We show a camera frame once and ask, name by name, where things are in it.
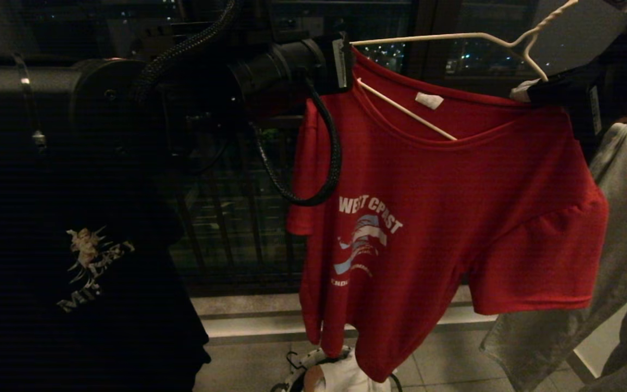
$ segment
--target clothing tag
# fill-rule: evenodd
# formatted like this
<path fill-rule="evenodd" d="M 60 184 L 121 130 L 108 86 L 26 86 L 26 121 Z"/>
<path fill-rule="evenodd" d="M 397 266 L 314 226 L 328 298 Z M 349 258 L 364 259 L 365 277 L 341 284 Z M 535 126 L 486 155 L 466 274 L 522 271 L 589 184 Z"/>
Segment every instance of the clothing tag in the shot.
<path fill-rule="evenodd" d="M 440 107 L 440 105 L 442 105 L 442 102 L 444 101 L 443 97 L 431 96 L 429 94 L 423 93 L 417 93 L 417 95 L 415 96 L 415 100 L 416 102 L 420 102 L 421 104 L 429 107 L 432 110 Z"/>
<path fill-rule="evenodd" d="M 594 124 L 594 133 L 601 132 L 601 113 L 599 111 L 599 90 L 597 86 L 589 90 L 589 104 L 592 105 L 592 124 Z"/>
<path fill-rule="evenodd" d="M 338 72 L 338 87 L 344 89 L 348 86 L 347 75 L 345 74 L 345 54 L 343 39 L 333 41 L 333 57 L 335 59 L 335 70 Z"/>

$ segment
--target hanger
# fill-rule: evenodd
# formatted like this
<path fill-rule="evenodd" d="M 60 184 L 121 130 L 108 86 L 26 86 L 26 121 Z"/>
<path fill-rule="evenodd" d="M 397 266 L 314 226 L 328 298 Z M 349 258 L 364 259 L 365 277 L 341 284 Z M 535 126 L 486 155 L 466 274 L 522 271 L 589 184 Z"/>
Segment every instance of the hanger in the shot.
<path fill-rule="evenodd" d="M 359 45 L 369 45 L 369 44 L 376 44 L 376 43 L 391 43 L 391 42 L 413 42 L 413 41 L 445 40 L 445 39 L 456 39 L 456 38 L 483 38 L 483 39 L 495 42 L 498 45 L 501 45 L 503 47 L 512 48 L 512 47 L 515 47 L 516 45 L 519 45 L 527 37 L 531 37 L 531 40 L 529 41 L 527 46 L 524 48 L 522 57 L 524 61 L 527 64 L 529 64 L 530 67 L 533 70 L 535 70 L 535 72 L 537 72 L 540 79 L 542 79 L 543 82 L 547 82 L 548 76 L 545 74 L 545 72 L 543 72 L 543 70 L 538 66 L 538 64 L 536 64 L 536 62 L 532 60 L 532 58 L 529 55 L 529 52 L 531 51 L 533 44 L 536 43 L 536 40 L 538 39 L 538 33 L 541 30 L 543 30 L 543 28 L 546 25 L 548 25 L 550 22 L 552 22 L 556 17 L 559 17 L 560 15 L 562 15 L 562 13 L 567 8 L 572 7 L 572 5 L 577 4 L 577 2 L 579 2 L 579 0 L 568 0 L 565 4 L 561 5 L 555 11 L 548 14 L 548 16 L 545 17 L 544 20 L 540 21 L 540 23 L 538 23 L 535 27 L 533 27 L 533 29 L 527 30 L 525 33 L 520 35 L 519 38 L 517 38 L 516 40 L 513 40 L 512 42 L 501 40 L 500 38 L 497 38 L 494 35 L 490 35 L 488 33 L 454 33 L 454 34 L 418 35 L 418 36 L 397 37 L 397 38 L 382 38 L 378 40 L 362 40 L 362 41 L 355 41 L 355 42 L 350 42 L 350 43 L 353 46 L 359 46 Z M 413 119 L 416 119 L 419 122 L 425 124 L 425 126 L 430 127 L 431 129 L 433 129 L 433 131 L 438 132 L 439 134 L 441 134 L 442 136 L 446 137 L 449 140 L 456 140 L 454 136 L 451 136 L 450 134 L 443 131 L 442 129 L 435 126 L 434 124 L 431 124 L 431 122 L 428 122 L 425 119 L 422 119 L 417 114 L 411 112 L 410 110 L 406 109 L 402 105 L 399 105 L 397 102 L 385 96 L 384 94 L 381 94 L 380 92 L 376 91 L 375 89 L 370 87 L 368 84 L 361 81 L 361 78 L 358 78 L 358 83 L 365 90 L 371 92 L 371 94 L 374 94 L 380 99 L 385 100 L 392 106 L 401 110 L 401 112 L 407 114 L 410 117 L 413 117 Z"/>
<path fill-rule="evenodd" d="M 527 46 L 524 48 L 522 57 L 524 58 L 524 61 L 527 64 L 529 64 L 529 66 L 533 68 L 535 72 L 537 72 L 540 79 L 542 79 L 543 82 L 547 82 L 548 76 L 545 74 L 545 72 L 543 72 L 543 70 L 538 66 L 538 64 L 536 64 L 536 62 L 532 60 L 532 58 L 529 55 L 529 52 L 531 51 L 533 44 L 536 43 L 536 40 L 538 38 L 538 33 L 541 30 L 543 30 L 543 28 L 546 25 L 548 25 L 550 22 L 552 22 L 556 17 L 559 17 L 560 15 L 562 15 L 562 13 L 567 8 L 570 8 L 573 5 L 577 4 L 577 2 L 579 2 L 579 0 L 568 0 L 565 4 L 561 5 L 555 11 L 551 12 L 547 17 L 545 17 L 544 20 L 540 21 L 540 23 L 537 24 L 535 27 L 533 27 L 533 29 L 527 30 L 525 33 L 520 35 L 519 38 L 517 38 L 516 40 L 513 40 L 512 42 L 501 40 L 500 38 L 497 38 L 494 35 L 490 35 L 488 33 L 454 33 L 454 34 L 418 35 L 418 36 L 411 36 L 411 37 L 383 38 L 380 40 L 363 40 L 363 41 L 355 41 L 355 42 L 350 42 L 350 43 L 353 46 L 359 46 L 359 45 L 369 45 L 369 44 L 375 44 L 375 43 L 413 42 L 413 41 L 446 40 L 446 39 L 458 39 L 458 38 L 483 38 L 483 39 L 495 42 L 500 46 L 512 48 L 512 47 L 515 47 L 516 45 L 519 45 L 526 38 L 531 37 L 531 40 L 529 41 Z"/>

